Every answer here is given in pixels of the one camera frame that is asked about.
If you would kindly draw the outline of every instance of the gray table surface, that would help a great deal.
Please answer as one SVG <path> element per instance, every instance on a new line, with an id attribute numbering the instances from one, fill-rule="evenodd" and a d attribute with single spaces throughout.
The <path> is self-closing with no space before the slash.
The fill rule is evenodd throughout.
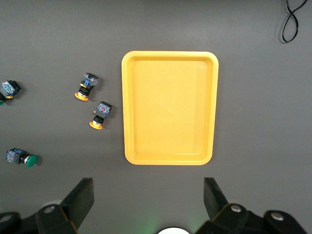
<path id="1" fill-rule="evenodd" d="M 282 44 L 283 0 L 1 1 L 0 76 L 23 90 L 0 107 L 0 212 L 26 217 L 92 177 L 95 203 L 80 233 L 155 234 L 172 225 L 194 232 L 208 219 L 203 179 L 214 177 L 230 202 L 257 215 L 283 210 L 310 232 L 311 12 L 308 1 L 296 13 L 297 38 Z M 126 160 L 121 60 L 133 50 L 217 56 L 208 164 Z M 88 102 L 74 97 L 85 72 L 101 78 Z M 96 131 L 88 122 L 101 100 L 114 109 Z M 8 163 L 14 147 L 40 161 Z"/>

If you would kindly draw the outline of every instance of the plastic tray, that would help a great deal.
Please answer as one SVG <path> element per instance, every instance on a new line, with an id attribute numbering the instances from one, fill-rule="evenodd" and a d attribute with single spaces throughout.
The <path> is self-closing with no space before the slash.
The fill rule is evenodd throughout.
<path id="1" fill-rule="evenodd" d="M 212 157 L 218 60 L 209 52 L 131 51 L 122 60 L 125 155 L 132 164 Z"/>

